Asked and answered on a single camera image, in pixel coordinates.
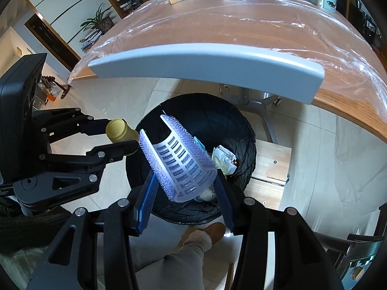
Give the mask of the purple hair roller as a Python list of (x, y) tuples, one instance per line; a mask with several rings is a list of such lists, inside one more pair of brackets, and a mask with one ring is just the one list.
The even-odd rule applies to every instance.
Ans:
[(140, 130), (140, 148), (168, 199), (188, 202), (213, 184), (217, 169), (209, 155), (195, 156), (193, 137), (176, 118), (160, 118), (171, 133), (162, 142), (152, 144), (146, 131)]

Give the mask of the black trash bin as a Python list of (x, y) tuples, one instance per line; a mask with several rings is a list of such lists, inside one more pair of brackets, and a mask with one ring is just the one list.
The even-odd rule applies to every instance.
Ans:
[(254, 131), (237, 107), (204, 93), (170, 98), (147, 112), (137, 124), (149, 151), (138, 150), (126, 157), (131, 188), (141, 187), (155, 167), (172, 182), (172, 195), (159, 187), (152, 213), (177, 225), (203, 225), (220, 217), (217, 199), (198, 202), (196, 197), (215, 180), (213, 150), (221, 146), (234, 154), (236, 170), (226, 177), (231, 187), (245, 189), (256, 166)]

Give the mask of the crumpled white wrapper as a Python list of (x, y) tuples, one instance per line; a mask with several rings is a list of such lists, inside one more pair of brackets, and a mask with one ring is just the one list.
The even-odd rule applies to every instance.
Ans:
[(225, 176), (232, 175), (237, 169), (236, 155), (222, 145), (213, 149), (212, 161), (215, 167), (222, 170)]

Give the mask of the person's grey trouser leg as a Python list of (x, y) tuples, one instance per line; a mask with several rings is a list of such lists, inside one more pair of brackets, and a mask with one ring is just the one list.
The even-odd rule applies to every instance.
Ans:
[(195, 230), (178, 246), (187, 226), (150, 217), (139, 237), (130, 237), (131, 255), (140, 289), (204, 289), (203, 260), (213, 242)]

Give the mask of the brown fuzzy slipper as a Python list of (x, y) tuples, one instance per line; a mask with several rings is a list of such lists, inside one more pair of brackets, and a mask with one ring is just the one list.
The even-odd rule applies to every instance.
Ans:
[(226, 227), (223, 223), (213, 223), (206, 228), (194, 230), (188, 235), (183, 246), (198, 247), (202, 253), (210, 250), (224, 236)]

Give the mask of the large potted spider plant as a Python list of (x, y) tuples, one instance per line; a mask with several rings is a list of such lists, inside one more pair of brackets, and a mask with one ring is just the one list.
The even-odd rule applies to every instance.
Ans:
[(101, 3), (95, 12), (93, 18), (87, 18), (85, 22), (80, 25), (83, 31), (88, 29), (97, 29), (102, 32), (102, 35), (107, 33), (112, 27), (114, 27), (113, 20), (111, 18), (111, 9), (103, 9), (104, 4)]

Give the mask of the grey table edge guard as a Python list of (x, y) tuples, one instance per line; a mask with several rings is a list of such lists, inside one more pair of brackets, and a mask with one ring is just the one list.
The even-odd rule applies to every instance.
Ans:
[(238, 44), (181, 43), (124, 51), (89, 62), (99, 78), (159, 77), (215, 82), (310, 104), (325, 70), (313, 61)]

